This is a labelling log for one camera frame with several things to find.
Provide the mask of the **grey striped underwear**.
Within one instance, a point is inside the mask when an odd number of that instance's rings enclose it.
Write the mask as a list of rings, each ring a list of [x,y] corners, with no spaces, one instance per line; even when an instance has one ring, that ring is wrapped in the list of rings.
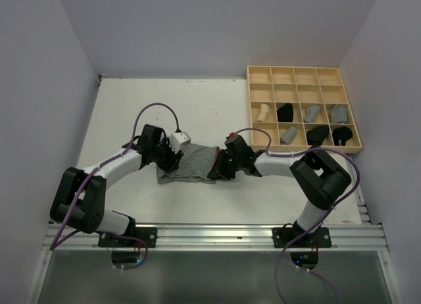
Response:
[[[178,169],[172,172],[164,172],[157,167],[157,183],[160,185],[172,182],[189,182],[212,184],[208,178],[220,148],[218,146],[203,146],[194,143],[182,147],[184,153],[178,164]]]

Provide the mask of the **beige underwear with navy trim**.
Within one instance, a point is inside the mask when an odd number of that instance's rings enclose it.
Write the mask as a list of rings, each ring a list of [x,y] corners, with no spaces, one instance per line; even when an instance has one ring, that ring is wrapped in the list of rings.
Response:
[[[259,106],[259,112],[256,117],[257,122],[268,122],[270,113],[270,107],[266,103],[262,103]]]

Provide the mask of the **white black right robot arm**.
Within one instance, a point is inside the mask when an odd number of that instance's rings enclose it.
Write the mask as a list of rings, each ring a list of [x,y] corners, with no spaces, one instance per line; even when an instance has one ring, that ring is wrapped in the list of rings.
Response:
[[[293,239],[308,246],[316,239],[321,219],[351,184],[349,173],[321,148],[303,155],[264,152],[263,150],[221,151],[208,173],[210,180],[231,180],[237,172],[248,176],[293,178],[307,198],[293,226]]]

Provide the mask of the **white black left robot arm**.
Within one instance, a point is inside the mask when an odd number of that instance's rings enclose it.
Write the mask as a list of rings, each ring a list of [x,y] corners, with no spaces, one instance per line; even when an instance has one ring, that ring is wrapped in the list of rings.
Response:
[[[146,124],[141,135],[104,162],[83,169],[66,169],[50,209],[50,218],[86,234],[111,233],[121,246],[132,245],[137,238],[133,219],[106,210],[107,190],[151,163],[164,172],[176,170],[184,155],[182,146],[189,143],[190,137],[185,132],[178,130],[167,136],[162,128]]]

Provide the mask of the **grey rolled sock lower left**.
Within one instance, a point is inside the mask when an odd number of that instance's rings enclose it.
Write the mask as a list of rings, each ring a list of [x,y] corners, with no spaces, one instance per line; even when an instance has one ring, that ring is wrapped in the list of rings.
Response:
[[[297,135],[297,129],[294,126],[290,126],[280,137],[281,145],[289,145]]]

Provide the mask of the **grey rolled sock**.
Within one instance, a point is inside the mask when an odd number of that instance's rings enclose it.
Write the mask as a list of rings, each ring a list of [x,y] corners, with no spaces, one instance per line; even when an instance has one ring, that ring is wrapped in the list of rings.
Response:
[[[304,122],[314,123],[319,113],[320,113],[319,105],[310,105],[305,110]]]
[[[297,129],[294,126],[290,126],[280,137],[281,145],[289,145],[297,135]]]
[[[334,105],[331,109],[330,118],[333,124],[347,124],[348,112],[346,106],[340,104]]]

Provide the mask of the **black rolled sock upper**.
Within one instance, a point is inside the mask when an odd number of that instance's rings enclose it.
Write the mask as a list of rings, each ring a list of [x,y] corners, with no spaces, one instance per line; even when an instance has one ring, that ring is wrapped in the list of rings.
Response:
[[[278,122],[293,122],[294,111],[291,103],[285,103],[276,111]]]

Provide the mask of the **black rolled sock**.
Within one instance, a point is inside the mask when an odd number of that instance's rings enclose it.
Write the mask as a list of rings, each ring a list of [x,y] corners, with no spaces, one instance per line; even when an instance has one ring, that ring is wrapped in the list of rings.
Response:
[[[329,127],[327,125],[315,126],[306,133],[307,143],[310,146],[321,146],[329,136],[329,133]]]
[[[278,122],[293,122],[294,111],[291,103],[285,103],[276,111]]]
[[[346,143],[353,138],[353,132],[349,127],[342,126],[332,131],[332,138],[335,146],[346,146]]]

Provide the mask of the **black rolled sock lower middle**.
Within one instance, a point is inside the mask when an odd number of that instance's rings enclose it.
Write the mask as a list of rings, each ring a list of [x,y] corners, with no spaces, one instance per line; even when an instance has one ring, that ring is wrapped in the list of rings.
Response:
[[[329,136],[329,133],[329,127],[327,125],[315,126],[306,133],[307,143],[310,146],[321,146]]]

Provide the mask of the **wooden compartment tray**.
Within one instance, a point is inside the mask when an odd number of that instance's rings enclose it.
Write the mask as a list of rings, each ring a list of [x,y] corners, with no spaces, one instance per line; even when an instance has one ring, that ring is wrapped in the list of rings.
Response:
[[[300,151],[310,147],[306,133],[315,126],[327,125],[329,136],[322,146],[336,148],[347,154],[356,154],[362,149],[359,132],[338,68],[312,66],[258,66],[247,67],[247,89],[249,96],[249,117],[251,146],[264,149],[267,145],[273,151]],[[268,122],[257,122],[259,106],[270,107]],[[285,103],[293,105],[293,122],[278,122],[276,111]],[[348,112],[347,124],[331,123],[330,113],[334,105],[345,105]],[[319,105],[320,113],[314,123],[304,122],[305,110],[310,105]],[[289,145],[281,145],[280,137],[290,127],[297,129],[295,139]],[[346,126],[353,132],[353,138],[346,146],[335,146],[332,131]]]

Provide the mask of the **grey rolled sock middle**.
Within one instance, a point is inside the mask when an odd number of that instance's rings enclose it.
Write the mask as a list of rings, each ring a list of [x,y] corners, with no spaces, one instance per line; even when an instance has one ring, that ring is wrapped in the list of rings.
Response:
[[[305,110],[304,122],[314,123],[319,113],[320,113],[319,105],[310,105]]]

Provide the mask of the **black rolled sock lower right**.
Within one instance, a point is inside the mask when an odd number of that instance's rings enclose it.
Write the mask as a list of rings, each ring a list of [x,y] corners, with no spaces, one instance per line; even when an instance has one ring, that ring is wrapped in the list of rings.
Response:
[[[332,138],[335,146],[346,146],[346,143],[353,138],[353,132],[349,127],[342,126],[332,131]]]

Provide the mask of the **grey rolled sock right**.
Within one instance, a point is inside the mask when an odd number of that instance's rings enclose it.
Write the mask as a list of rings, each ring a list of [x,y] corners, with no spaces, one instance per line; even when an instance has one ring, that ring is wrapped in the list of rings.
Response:
[[[340,104],[334,105],[331,109],[330,118],[333,124],[347,124],[348,112],[346,106]]]

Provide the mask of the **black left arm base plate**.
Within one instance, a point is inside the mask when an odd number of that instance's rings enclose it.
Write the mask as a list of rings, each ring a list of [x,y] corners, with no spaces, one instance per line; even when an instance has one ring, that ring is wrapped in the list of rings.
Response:
[[[99,236],[98,246],[102,248],[131,248],[148,247],[155,248],[157,240],[157,228],[135,227],[131,232],[123,235],[104,233]]]

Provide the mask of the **aluminium frame rail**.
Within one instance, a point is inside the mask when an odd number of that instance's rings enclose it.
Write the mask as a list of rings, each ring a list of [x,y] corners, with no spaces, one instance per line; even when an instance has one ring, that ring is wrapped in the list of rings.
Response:
[[[281,251],[281,225],[137,224],[153,251]],[[324,225],[294,251],[387,251],[380,225]]]

